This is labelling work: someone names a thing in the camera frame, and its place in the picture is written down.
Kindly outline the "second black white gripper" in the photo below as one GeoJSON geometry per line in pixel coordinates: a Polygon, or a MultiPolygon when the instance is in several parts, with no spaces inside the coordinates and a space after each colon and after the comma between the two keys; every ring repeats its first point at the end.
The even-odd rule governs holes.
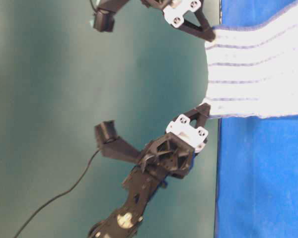
{"type": "Polygon", "coordinates": [[[163,12],[164,19],[178,30],[212,42],[216,35],[200,9],[202,0],[142,0],[146,7],[153,7],[163,12]],[[194,12],[200,26],[184,20],[187,12],[194,12]]]}

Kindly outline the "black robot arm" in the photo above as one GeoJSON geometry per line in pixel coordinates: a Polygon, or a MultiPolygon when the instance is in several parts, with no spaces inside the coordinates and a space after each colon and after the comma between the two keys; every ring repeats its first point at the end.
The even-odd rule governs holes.
{"type": "MultiPolygon", "coordinates": [[[[89,1],[94,11],[93,28],[99,32],[112,32],[115,14],[129,0],[89,1]]],[[[141,0],[146,7],[161,10],[166,22],[173,28],[212,42],[215,33],[203,14],[204,0],[141,0]],[[184,19],[191,12],[199,26],[184,19]]],[[[98,151],[103,156],[133,163],[130,174],[123,182],[128,197],[122,207],[117,208],[103,221],[96,223],[88,238],[132,238],[143,221],[148,202],[160,187],[166,187],[166,177],[183,179],[192,169],[194,158],[207,143],[206,121],[211,106],[202,103],[180,114],[167,126],[165,134],[150,141],[138,151],[115,129],[114,121],[104,121],[95,126],[98,151]]]]}

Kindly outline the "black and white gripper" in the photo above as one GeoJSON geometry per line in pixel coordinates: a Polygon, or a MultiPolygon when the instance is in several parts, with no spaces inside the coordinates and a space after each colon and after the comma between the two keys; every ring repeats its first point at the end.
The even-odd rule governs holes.
{"type": "Polygon", "coordinates": [[[184,178],[194,158],[207,143],[209,132],[204,128],[211,106],[203,103],[172,120],[165,135],[152,141],[143,150],[139,165],[142,171],[165,170],[169,176],[184,178]]]}

